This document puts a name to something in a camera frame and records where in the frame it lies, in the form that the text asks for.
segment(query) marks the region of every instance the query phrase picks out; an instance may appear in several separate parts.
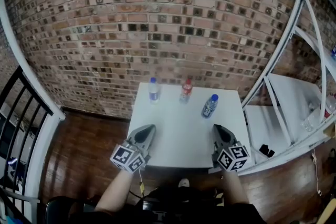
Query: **black cable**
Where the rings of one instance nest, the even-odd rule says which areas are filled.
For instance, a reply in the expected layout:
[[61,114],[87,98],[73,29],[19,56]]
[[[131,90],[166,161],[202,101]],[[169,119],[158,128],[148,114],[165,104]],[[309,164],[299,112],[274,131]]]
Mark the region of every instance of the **black cable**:
[[141,197],[140,197],[140,196],[136,195],[135,193],[133,193],[133,192],[131,192],[131,191],[130,191],[130,194],[133,194],[134,196],[136,196],[136,198],[139,198],[139,199],[141,199]]

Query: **black metal railing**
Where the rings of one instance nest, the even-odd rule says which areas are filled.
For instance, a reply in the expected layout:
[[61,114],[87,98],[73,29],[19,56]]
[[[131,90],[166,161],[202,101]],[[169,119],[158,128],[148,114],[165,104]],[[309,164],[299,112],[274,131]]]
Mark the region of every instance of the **black metal railing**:
[[[40,98],[40,96],[35,92],[33,87],[29,84],[27,79],[24,77],[22,68],[20,66],[15,70],[15,72],[13,73],[13,75],[11,76],[9,81],[7,82],[6,86],[3,88],[2,92],[0,93],[0,108],[4,104],[6,98],[7,98],[8,94],[11,92],[11,89],[13,88],[14,84],[18,80],[21,81],[21,83],[23,84],[23,87],[20,90],[20,92],[19,92],[18,96],[16,97],[15,101],[13,102],[13,105],[12,105],[8,115],[6,116],[6,121],[3,124],[2,130],[1,130],[1,133],[0,133],[0,141],[2,140],[2,137],[4,136],[4,134],[7,134],[8,130],[11,129],[9,127],[14,128],[13,124],[10,122],[10,119],[11,119],[13,113],[14,113],[14,110],[15,110],[18,102],[20,101],[21,97],[23,96],[23,93],[26,90],[29,92],[30,97],[29,97],[28,101],[26,102],[25,107],[24,107],[21,115],[19,116],[18,121],[16,122],[16,126],[15,126],[15,129],[14,129],[13,133],[10,134],[11,138],[10,138],[10,143],[8,145],[8,150],[7,150],[7,154],[6,154],[6,163],[5,163],[5,167],[4,167],[4,176],[3,176],[2,185],[3,185],[3,188],[6,189],[6,181],[7,181],[6,178],[7,177],[10,178],[9,175],[8,175],[8,166],[9,166],[8,162],[9,162],[9,159],[11,158],[11,155],[12,155],[13,146],[15,144],[17,134],[20,130],[21,123],[26,118],[25,117],[26,112],[27,112],[29,106],[31,105],[32,100],[35,99],[35,101],[38,104],[37,108],[35,109],[33,115],[31,116],[30,121],[28,123],[28,126],[25,128],[26,130],[24,132],[23,140],[22,140],[21,145],[19,146],[20,148],[19,148],[18,156],[16,157],[16,160],[14,160],[16,162],[16,166],[15,166],[15,170],[14,170],[14,174],[13,174],[13,185],[12,186],[7,186],[7,188],[11,188],[13,190],[13,192],[15,192],[16,186],[17,186],[16,181],[17,181],[17,176],[18,176],[18,170],[19,170],[19,167],[21,167],[21,168],[23,167],[24,173],[23,173],[23,177],[22,177],[23,178],[22,179],[22,195],[24,195],[25,194],[25,189],[26,189],[26,180],[27,180],[29,163],[30,163],[30,159],[31,159],[31,156],[32,156],[32,153],[33,153],[33,150],[34,150],[34,146],[35,146],[38,134],[39,134],[39,132],[42,128],[42,125],[43,125],[44,120],[46,119],[47,115],[48,114],[53,115],[53,112],[45,104],[45,102]],[[27,137],[32,130],[32,126],[33,126],[33,123],[35,121],[36,115],[38,114],[40,109],[44,110],[44,114],[43,114],[43,117],[42,117],[42,119],[39,123],[37,131],[34,132],[35,136],[34,136],[33,141],[32,141],[32,145],[31,145],[31,148],[30,148],[30,151],[29,151],[29,154],[28,154],[26,164],[22,164],[20,159],[21,159],[21,156],[22,156],[22,153],[23,153],[23,150],[24,150],[24,146],[25,146]],[[22,214],[24,215],[24,201],[23,200],[22,200]]]

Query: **blue bottle cap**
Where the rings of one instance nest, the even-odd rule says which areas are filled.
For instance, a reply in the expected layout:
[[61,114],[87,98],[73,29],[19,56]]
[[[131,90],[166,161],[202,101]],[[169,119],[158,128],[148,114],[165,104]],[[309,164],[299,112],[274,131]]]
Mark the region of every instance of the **blue bottle cap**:
[[216,102],[216,101],[218,100],[218,95],[213,94],[213,95],[211,96],[211,100]]

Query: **bottle with red cap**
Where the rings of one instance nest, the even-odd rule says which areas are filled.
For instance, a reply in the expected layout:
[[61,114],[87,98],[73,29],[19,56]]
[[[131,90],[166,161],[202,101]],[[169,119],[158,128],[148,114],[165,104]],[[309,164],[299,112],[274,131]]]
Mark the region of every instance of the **bottle with red cap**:
[[193,86],[191,84],[191,80],[187,79],[185,83],[182,85],[182,92],[180,95],[180,102],[187,104],[189,101],[189,98],[191,96],[191,91],[193,89]]

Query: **clear bottle with blue cap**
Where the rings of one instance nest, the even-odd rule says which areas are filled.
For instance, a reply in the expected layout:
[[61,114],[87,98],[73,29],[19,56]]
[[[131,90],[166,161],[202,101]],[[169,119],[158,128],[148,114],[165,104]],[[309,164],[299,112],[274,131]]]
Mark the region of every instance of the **clear bottle with blue cap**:
[[208,119],[214,113],[218,103],[218,95],[213,94],[205,103],[202,110],[202,117]]
[[159,101],[159,84],[156,78],[151,78],[148,84],[149,99],[152,104],[156,104]]

